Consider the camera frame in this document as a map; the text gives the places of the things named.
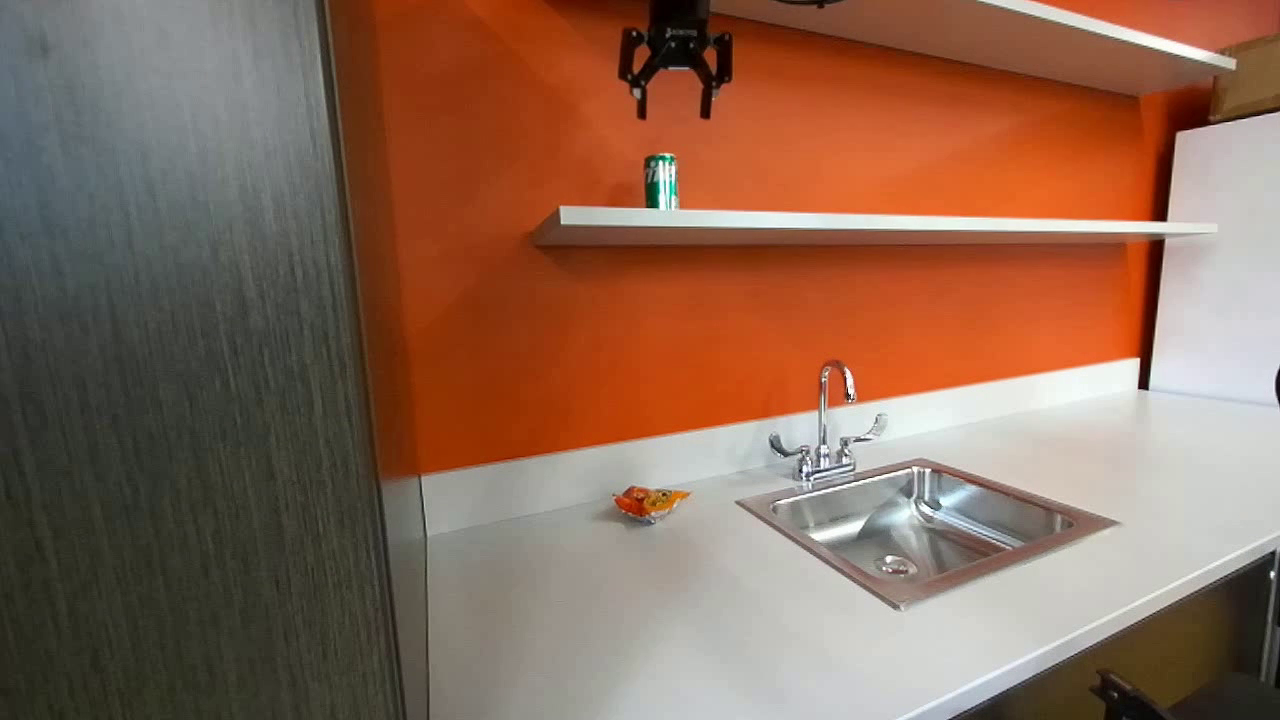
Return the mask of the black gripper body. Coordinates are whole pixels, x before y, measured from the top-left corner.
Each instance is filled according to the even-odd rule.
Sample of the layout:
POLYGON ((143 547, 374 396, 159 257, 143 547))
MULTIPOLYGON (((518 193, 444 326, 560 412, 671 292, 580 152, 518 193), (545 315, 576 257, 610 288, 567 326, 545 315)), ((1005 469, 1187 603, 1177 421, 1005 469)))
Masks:
POLYGON ((714 0, 649 0, 649 28, 621 31, 621 81, 649 83, 664 66, 688 66, 706 83, 732 81, 732 37, 714 31, 714 0))

